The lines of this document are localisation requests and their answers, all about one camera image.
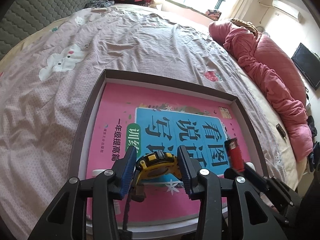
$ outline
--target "pink blanket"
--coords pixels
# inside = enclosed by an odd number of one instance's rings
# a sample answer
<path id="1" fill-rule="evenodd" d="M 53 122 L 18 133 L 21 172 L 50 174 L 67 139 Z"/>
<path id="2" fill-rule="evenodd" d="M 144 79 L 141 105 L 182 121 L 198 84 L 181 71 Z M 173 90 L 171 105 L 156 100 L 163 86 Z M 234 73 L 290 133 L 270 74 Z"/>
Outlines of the pink blanket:
<path id="1" fill-rule="evenodd" d="M 306 107 L 306 87 L 293 61 L 267 35 L 259 33 L 256 44 L 254 58 L 263 65 L 267 65 L 268 68 L 273 69 L 281 78 L 291 96 Z"/>
<path id="2" fill-rule="evenodd" d="M 288 132 L 296 160 L 299 162 L 308 156 L 312 152 L 313 143 L 303 103 L 292 97 L 273 69 L 268 68 L 254 57 L 257 47 L 263 48 L 263 45 L 259 44 L 262 34 L 260 33 L 256 38 L 246 28 L 238 27 L 229 21 L 211 23 L 209 33 L 217 43 L 223 45 L 238 60 L 240 67 L 257 84 L 268 102 L 278 112 Z M 281 50 L 274 42 L 272 46 L 277 51 Z M 275 55 L 270 52 L 265 54 L 265 57 L 275 57 Z"/>

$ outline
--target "yellow tape measure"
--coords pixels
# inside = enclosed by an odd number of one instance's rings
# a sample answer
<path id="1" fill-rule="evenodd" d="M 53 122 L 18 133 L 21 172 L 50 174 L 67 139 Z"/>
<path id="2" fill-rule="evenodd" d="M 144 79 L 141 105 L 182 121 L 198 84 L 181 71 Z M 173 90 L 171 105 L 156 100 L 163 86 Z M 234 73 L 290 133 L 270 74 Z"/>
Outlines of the yellow tape measure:
<path id="1" fill-rule="evenodd" d="M 140 179 L 154 179 L 166 174 L 173 174 L 181 179 L 177 157 L 163 151 L 155 151 L 139 158 L 136 171 L 139 171 L 137 182 Z"/>

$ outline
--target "wall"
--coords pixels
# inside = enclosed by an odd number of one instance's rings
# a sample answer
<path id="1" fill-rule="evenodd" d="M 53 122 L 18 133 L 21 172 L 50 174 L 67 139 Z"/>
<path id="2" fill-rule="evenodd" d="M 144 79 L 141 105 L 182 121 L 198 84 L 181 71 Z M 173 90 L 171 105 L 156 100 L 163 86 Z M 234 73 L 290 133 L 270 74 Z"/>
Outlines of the wall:
<path id="1" fill-rule="evenodd" d="M 282 32 L 282 40 L 283 42 L 284 40 L 286 40 L 287 43 L 291 43 L 291 45 L 287 45 L 292 47 L 291 50 L 284 49 L 289 57 L 293 56 L 300 42 L 303 43 L 312 52 L 320 55 L 320 29 L 318 25 L 309 12 L 304 11 L 303 9 L 298 7 L 296 8 L 300 11 L 303 17 L 302 22 L 299 23 L 289 16 L 281 13 L 280 11 L 271 9 L 272 16 L 265 24 L 266 31 L 273 32 L 272 29 L 275 29 L 276 25 L 278 29 L 281 29 L 279 31 L 286 30 L 285 33 Z M 278 37 L 273 36 L 271 38 L 273 38 L 274 40 L 279 40 Z"/>
<path id="2" fill-rule="evenodd" d="M 251 5 L 248 8 L 247 13 L 244 15 L 243 20 L 246 22 L 252 22 L 254 26 L 263 26 L 268 23 L 271 18 L 273 11 L 268 9 L 258 2 L 271 5 L 273 0 L 253 0 Z"/>

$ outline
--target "red lighter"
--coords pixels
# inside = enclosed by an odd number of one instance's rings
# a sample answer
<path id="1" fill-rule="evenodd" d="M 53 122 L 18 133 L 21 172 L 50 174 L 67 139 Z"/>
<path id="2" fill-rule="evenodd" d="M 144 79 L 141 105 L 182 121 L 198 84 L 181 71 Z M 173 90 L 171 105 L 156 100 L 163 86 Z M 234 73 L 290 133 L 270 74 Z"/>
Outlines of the red lighter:
<path id="1" fill-rule="evenodd" d="M 233 138 L 224 142 L 229 157 L 230 167 L 242 172 L 244 171 L 244 161 L 241 156 L 240 147 L 237 138 Z"/>

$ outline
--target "television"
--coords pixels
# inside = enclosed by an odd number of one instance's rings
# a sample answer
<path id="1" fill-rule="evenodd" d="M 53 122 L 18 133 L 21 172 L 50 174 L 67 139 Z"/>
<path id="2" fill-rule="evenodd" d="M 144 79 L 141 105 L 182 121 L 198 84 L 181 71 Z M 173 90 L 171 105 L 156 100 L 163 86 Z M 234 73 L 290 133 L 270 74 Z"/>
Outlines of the television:
<path id="1" fill-rule="evenodd" d="M 312 53 L 300 43 L 291 59 L 309 84 L 317 90 L 320 86 L 320 58 L 318 55 Z"/>

